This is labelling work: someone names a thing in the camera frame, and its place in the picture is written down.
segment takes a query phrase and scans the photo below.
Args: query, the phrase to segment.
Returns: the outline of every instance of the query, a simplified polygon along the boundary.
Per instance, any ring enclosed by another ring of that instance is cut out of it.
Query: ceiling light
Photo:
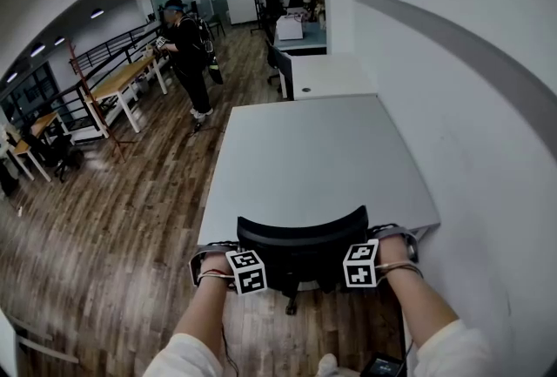
[[[38,53],[42,52],[46,46],[43,43],[37,43],[33,46],[33,50],[31,51],[31,56],[34,57]]]
[[[91,19],[100,17],[104,13],[103,9],[94,9],[93,13],[91,13]]]

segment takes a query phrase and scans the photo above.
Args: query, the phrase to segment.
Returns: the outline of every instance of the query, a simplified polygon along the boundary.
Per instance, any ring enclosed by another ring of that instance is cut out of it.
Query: white sleeve
[[[223,367],[212,351],[187,333],[175,334],[153,359],[144,377],[220,377]]]
[[[456,320],[438,331],[418,351],[416,377],[491,377],[489,346],[477,329]]]

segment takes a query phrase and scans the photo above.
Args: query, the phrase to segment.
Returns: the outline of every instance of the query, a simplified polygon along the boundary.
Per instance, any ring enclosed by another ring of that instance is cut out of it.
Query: wooden tabletop
[[[45,116],[42,116],[37,119],[37,121],[31,126],[31,134],[33,134],[36,138],[40,138],[43,135],[43,132],[52,124],[54,120],[57,118],[56,112],[51,112]],[[14,154],[18,156],[19,154],[25,154],[29,150],[29,145],[27,145],[23,139],[19,140],[17,143],[16,149],[14,150]]]
[[[110,97],[111,95],[121,92],[142,72],[155,57],[147,57],[145,60],[139,60],[135,63],[128,64],[116,74],[114,77],[109,77],[104,83],[98,86],[93,92],[93,97],[96,100]]]

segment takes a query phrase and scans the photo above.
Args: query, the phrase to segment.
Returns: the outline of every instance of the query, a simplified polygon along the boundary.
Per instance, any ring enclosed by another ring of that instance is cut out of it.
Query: metal railing
[[[96,65],[102,63],[106,59],[111,58],[115,53],[117,53],[123,47],[127,47],[130,44],[137,42],[138,37],[144,32],[144,28],[151,25],[152,23],[144,24],[135,29],[131,29],[125,33],[118,35],[117,37],[111,38],[98,46],[89,49],[85,53],[78,55],[76,57],[77,64],[82,71],[86,71]],[[71,68],[74,73],[77,74],[76,65],[72,60],[70,60]]]
[[[163,26],[161,25],[143,33],[140,37],[134,39],[131,43],[117,50],[115,53],[111,54],[109,58],[106,58],[100,64],[95,66],[91,71],[87,72],[87,74],[85,75],[85,79],[90,89],[93,89],[95,86],[103,82],[114,70],[118,69],[122,63],[133,63],[134,61],[138,61],[142,55],[139,54],[137,57],[136,55],[142,52],[147,44],[154,43],[162,29]],[[107,72],[103,72],[103,75],[100,78],[95,78],[95,81],[91,83],[91,80],[93,79],[93,77],[95,77],[95,75],[97,75],[108,64],[117,60],[119,57],[121,57],[122,59],[118,63],[114,64]],[[68,95],[73,93],[77,94],[76,98],[71,98],[68,100],[64,99],[67,98]],[[36,106],[30,111],[27,111],[22,117],[12,123],[14,125],[17,125],[18,123],[21,123],[23,121],[24,125],[32,124],[40,115],[66,108],[63,112],[59,112],[59,114],[68,127],[69,131],[76,131],[88,127],[94,127],[98,131],[99,128],[97,126],[97,123],[92,117],[89,107],[85,104],[84,97],[85,91],[83,89],[81,81],[78,81],[70,88],[59,92],[55,96],[48,98],[46,101],[42,102],[40,105]],[[68,105],[74,104],[76,102],[80,102],[81,105],[74,109],[69,109]]]

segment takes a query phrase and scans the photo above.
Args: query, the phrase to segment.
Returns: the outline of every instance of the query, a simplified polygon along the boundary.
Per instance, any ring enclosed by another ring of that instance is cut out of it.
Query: person
[[[197,120],[210,116],[213,109],[203,79],[207,54],[196,22],[184,13],[182,0],[168,0],[164,5],[164,20],[172,24],[168,30],[169,43],[161,50],[171,53],[174,72],[191,99],[191,114]]]
[[[382,265],[409,260],[399,235],[379,242]],[[208,255],[201,273],[232,273],[224,254]],[[416,377],[485,377],[493,375],[491,353],[480,331],[467,329],[454,310],[414,270],[397,268],[386,274],[399,299],[406,324],[418,347]],[[217,360],[228,283],[219,277],[202,278],[168,346],[145,372],[145,377],[216,377],[223,373]],[[319,363],[318,377],[359,375],[337,367],[328,354]]]

